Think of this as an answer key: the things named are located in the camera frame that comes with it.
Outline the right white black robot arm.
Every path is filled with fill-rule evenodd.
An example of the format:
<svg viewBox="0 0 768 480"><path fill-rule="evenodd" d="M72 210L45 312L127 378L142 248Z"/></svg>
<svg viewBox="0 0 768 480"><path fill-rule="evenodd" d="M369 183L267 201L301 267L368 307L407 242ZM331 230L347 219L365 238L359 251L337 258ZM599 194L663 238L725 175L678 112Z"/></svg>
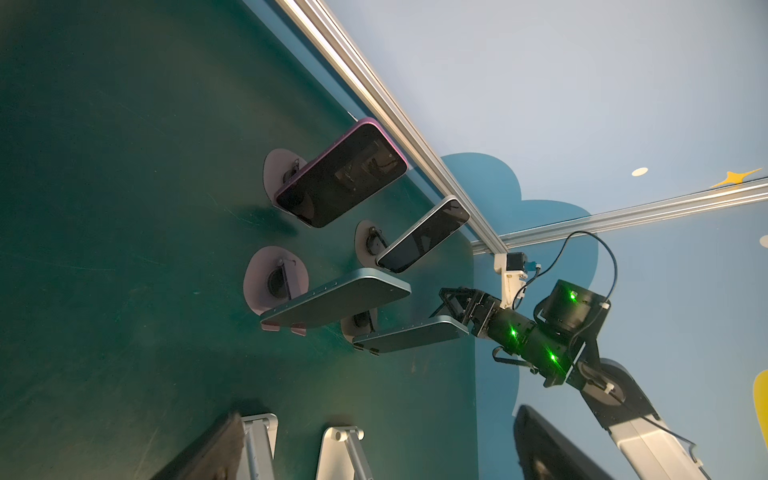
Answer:
<svg viewBox="0 0 768 480"><path fill-rule="evenodd" d="M608 298L560 280L526 317L477 289L443 288L439 296L450 317L495 342L495 362L542 376L546 388L567 384L579 391L639 478L707 478L695 443L666 426L622 365L601 358L597 337Z"/></svg>

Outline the phone white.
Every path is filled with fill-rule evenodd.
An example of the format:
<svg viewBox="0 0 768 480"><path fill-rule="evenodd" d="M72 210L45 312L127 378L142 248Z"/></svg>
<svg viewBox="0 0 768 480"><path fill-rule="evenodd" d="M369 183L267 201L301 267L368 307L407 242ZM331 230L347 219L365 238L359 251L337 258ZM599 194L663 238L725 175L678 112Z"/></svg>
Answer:
<svg viewBox="0 0 768 480"><path fill-rule="evenodd" d="M352 344L357 350L381 355L452 341L468 334L462 323L448 315L437 315L413 325L356 336Z"/></svg>

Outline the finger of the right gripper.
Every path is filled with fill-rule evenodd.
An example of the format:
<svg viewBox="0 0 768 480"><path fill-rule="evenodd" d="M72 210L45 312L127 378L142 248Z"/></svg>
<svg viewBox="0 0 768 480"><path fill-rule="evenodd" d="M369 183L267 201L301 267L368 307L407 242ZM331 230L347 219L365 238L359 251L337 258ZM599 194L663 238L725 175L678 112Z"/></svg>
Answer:
<svg viewBox="0 0 768 480"><path fill-rule="evenodd" d="M441 288L438 296L440 305L431 317L446 315L451 318L467 318L478 303L478 290L465 287Z"/></svg>

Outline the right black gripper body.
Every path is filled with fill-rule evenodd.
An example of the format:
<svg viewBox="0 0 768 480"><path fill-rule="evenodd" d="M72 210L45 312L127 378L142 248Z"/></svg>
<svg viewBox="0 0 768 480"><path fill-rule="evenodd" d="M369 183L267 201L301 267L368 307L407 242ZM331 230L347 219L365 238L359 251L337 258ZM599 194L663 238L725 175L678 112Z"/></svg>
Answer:
<svg viewBox="0 0 768 480"><path fill-rule="evenodd" d="M543 376L546 387L584 387L601 371L597 336L609 310L608 298L560 280L531 318L498 308L481 332L510 356L508 363Z"/></svg>

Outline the white stand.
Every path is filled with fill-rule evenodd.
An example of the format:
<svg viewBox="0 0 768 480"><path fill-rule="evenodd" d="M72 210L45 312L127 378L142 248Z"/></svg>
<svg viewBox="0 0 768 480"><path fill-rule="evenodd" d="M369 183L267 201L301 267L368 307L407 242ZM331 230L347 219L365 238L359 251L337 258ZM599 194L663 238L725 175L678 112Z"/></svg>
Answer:
<svg viewBox="0 0 768 480"><path fill-rule="evenodd" d="M365 432L356 426L327 428L322 437L316 480L372 480L362 447Z"/></svg>

